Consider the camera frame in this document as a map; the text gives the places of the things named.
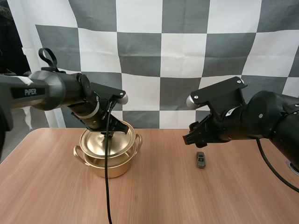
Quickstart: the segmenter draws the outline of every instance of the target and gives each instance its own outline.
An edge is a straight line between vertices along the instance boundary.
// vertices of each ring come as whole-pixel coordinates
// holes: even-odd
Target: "black robotic arm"
[[[185,143],[201,148],[207,143],[268,138],[299,169],[299,98],[261,91],[245,104],[245,87],[234,77],[192,92],[187,104],[193,109],[208,105],[211,114],[189,126]]]
[[[44,57],[44,50],[53,61]],[[66,74],[59,71],[56,58],[49,49],[40,49],[39,55],[49,67],[42,68],[29,77],[0,75],[1,150],[5,132],[13,128],[11,108],[33,106],[48,111],[68,106],[86,128],[94,132],[106,132],[108,111],[116,103],[126,104],[128,101],[125,91],[90,83],[86,75],[81,73]],[[127,133],[128,126],[110,115],[109,131]]]

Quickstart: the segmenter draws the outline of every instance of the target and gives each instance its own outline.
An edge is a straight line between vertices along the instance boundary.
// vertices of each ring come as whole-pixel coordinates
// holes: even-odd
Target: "fabric backdrop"
[[[36,48],[58,67],[123,89],[113,114],[144,128],[187,128],[207,107],[189,94],[239,76],[245,100],[299,96],[298,0],[24,0]],[[67,127],[82,126],[63,108]]]

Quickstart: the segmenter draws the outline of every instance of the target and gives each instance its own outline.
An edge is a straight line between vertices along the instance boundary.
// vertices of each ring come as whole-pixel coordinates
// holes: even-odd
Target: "wooden table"
[[[105,181],[73,156],[83,129],[38,129],[0,164],[1,224],[108,223]],[[209,144],[196,167],[187,130],[139,129],[132,168],[109,180],[114,224],[297,224],[299,194],[262,160],[256,142]],[[268,141],[277,171],[299,186],[286,158]]]

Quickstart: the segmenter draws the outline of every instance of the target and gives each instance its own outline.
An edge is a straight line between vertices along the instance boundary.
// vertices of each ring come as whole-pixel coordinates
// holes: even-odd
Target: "pot lid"
[[[131,125],[122,121],[129,127],[127,134],[114,132],[108,138],[108,158],[113,158],[128,151],[135,142],[135,131]],[[85,130],[80,139],[80,145],[84,153],[94,158],[105,158],[105,134]]]

